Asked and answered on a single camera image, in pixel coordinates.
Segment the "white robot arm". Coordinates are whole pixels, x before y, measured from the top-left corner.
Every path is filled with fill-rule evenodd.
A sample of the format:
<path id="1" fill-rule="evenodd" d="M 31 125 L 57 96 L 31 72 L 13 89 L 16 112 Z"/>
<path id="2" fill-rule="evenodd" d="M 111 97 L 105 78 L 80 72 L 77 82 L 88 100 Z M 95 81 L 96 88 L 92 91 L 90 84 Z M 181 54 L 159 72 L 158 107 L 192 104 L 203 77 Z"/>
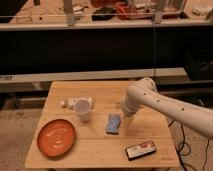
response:
<path id="1" fill-rule="evenodd" d="M 150 107 L 197 133 L 213 139 L 212 109 L 159 94 L 155 82 L 149 77 L 130 84 L 121 100 L 121 109 L 127 117 L 136 114 L 141 105 Z"/>

